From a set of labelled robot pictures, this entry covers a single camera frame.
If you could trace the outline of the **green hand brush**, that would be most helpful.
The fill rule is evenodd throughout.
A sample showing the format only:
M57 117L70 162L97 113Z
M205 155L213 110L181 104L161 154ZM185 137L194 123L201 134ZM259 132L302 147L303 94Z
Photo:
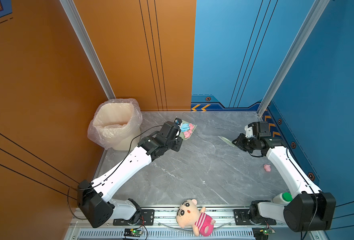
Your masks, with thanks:
M223 142L225 142L226 144L228 144L229 146L231 146L231 147L235 147L235 145L232 143L232 141L230 141L229 139L227 139L227 138L225 138L225 137L223 137L223 136L219 136L219 138L223 141Z

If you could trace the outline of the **pink paper scrap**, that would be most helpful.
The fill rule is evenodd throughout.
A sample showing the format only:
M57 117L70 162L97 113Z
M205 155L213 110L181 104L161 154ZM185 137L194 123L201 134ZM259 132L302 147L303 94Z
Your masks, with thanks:
M193 131L194 131L194 129L195 129L196 126L193 125L193 124L191 124L190 127L191 127L191 129L190 129L189 131L183 132L185 139L190 138L190 136L193 134Z

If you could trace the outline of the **green dustpan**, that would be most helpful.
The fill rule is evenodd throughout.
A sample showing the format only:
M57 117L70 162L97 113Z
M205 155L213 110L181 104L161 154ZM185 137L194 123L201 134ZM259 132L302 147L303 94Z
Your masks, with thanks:
M179 133L179 137L181 137L183 140L189 139L193 135L193 132L195 131L196 127L197 126L192 123L188 123L185 120L181 120L181 132Z

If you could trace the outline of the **teal paper scrap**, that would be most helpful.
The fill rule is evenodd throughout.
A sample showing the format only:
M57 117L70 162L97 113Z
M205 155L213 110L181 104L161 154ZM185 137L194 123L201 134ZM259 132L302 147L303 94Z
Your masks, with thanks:
M189 131L189 130L191 129L190 125L191 125L191 124L189 124L189 123L184 123L184 124L182 124L182 125L181 125L181 132L187 132L187 131Z

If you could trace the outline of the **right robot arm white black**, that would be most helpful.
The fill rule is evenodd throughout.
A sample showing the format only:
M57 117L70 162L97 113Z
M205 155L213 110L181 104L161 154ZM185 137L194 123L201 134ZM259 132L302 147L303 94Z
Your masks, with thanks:
M281 138L273 137L268 122L245 126L233 145L252 154L259 150L275 166L285 181L292 200L287 204L253 201L249 216L254 224L266 219L285 222L293 232L326 231L331 228L336 200L323 192L300 168Z

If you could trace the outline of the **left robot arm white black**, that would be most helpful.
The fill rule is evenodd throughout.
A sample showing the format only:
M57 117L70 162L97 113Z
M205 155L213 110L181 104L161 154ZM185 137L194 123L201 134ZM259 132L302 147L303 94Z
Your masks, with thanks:
M116 200L115 193L138 171L163 156L168 150L178 152L183 121L165 122L159 131L141 139L127 156L111 170L77 188L77 206L93 228L109 220L125 220L134 225L141 219L141 207L133 199Z

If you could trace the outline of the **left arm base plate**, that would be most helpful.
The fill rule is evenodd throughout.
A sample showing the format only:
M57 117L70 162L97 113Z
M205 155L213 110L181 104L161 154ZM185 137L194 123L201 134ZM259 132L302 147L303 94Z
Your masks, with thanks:
M124 220L124 219L114 219L114 226L153 226L154 224L154 209L144 209L141 210L140 214L136 216L132 220Z

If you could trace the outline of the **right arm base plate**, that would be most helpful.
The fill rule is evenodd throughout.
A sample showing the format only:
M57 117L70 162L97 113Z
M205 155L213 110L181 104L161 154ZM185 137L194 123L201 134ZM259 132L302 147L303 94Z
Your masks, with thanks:
M250 216L249 209L234 209L234 218L237 226L262 226L262 225L276 225L277 222L273 219L256 217L254 219Z

